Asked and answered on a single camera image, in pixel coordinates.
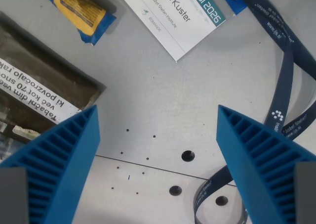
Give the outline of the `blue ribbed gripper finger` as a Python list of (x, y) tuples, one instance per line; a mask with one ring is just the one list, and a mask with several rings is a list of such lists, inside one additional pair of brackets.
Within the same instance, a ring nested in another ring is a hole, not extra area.
[(218, 106), (216, 140), (254, 224), (294, 224), (294, 167), (316, 156), (271, 128)]
[(1, 162), (24, 168), (29, 222), (70, 224), (100, 143), (97, 106), (55, 125)]

